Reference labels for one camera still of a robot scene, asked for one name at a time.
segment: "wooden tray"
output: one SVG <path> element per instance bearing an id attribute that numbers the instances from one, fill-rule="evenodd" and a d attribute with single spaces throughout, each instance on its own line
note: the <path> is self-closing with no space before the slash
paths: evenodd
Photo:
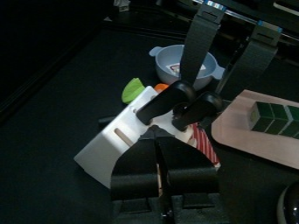
<path id="1" fill-rule="evenodd" d="M 248 110 L 256 101 L 299 107 L 293 101 L 244 90 L 210 125 L 210 135 L 220 144 L 299 169 L 299 140 L 248 128 Z"/>

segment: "orange object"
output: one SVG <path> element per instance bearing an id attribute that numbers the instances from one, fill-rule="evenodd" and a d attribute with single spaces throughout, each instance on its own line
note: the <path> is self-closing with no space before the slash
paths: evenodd
<path id="1" fill-rule="evenodd" d="M 161 93 L 168 87 L 169 87 L 169 85 L 162 84 L 162 83 L 158 83 L 158 84 L 153 87 L 153 90 L 154 90 L 157 93 Z"/>

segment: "dark green block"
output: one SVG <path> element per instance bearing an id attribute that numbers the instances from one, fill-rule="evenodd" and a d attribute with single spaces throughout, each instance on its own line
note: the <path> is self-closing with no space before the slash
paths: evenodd
<path id="1" fill-rule="evenodd" d="M 272 113 L 273 113 L 273 118 L 274 120 L 270 122 L 265 133 L 277 135 L 277 133 L 281 131 L 284 126 L 286 125 L 288 122 L 288 117 L 285 113 L 285 107 L 280 104 L 269 103 Z"/>
<path id="2" fill-rule="evenodd" d="M 293 137 L 299 131 L 299 108 L 293 106 L 285 106 L 284 108 L 288 115 L 288 120 L 290 122 L 281 131 L 280 135 L 285 137 Z"/>
<path id="3" fill-rule="evenodd" d="M 249 115 L 249 128 L 253 131 L 265 132 L 273 121 L 273 113 L 269 103 L 256 101 Z"/>

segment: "red object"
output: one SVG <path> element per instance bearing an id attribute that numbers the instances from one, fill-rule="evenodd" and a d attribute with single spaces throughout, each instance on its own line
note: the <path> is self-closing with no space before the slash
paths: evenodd
<path id="1" fill-rule="evenodd" d="M 220 161 L 212 149 L 210 141 L 202 129 L 197 128 L 197 123 L 192 124 L 192 138 L 196 139 L 196 149 L 201 151 L 209 161 L 216 165 Z"/>

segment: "green object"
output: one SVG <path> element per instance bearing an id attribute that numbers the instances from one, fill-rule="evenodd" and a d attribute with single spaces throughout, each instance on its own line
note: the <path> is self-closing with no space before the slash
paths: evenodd
<path id="1" fill-rule="evenodd" d="M 274 118 L 269 103 L 256 101 L 249 114 L 250 130 L 265 132 L 266 127 L 273 119 Z"/>
<path id="2" fill-rule="evenodd" d="M 294 137 L 299 131 L 299 108 L 293 106 L 285 106 L 284 110 L 288 115 L 289 124 L 281 131 L 280 135 L 285 137 Z"/>
<path id="3" fill-rule="evenodd" d="M 265 133 L 266 134 L 272 134 L 272 135 L 277 135 L 278 132 L 281 131 L 281 129 L 284 128 L 284 126 L 288 123 L 288 117 L 286 117 L 286 113 L 285 113 L 285 107 L 280 104 L 274 104 L 274 103 L 269 103 L 272 112 L 273 112 L 273 117 L 274 120 L 270 122 Z"/>
<path id="4" fill-rule="evenodd" d="M 128 104 L 144 91 L 145 87 L 138 80 L 138 78 L 133 78 L 125 85 L 122 94 L 121 94 L 121 101 L 122 103 Z"/>

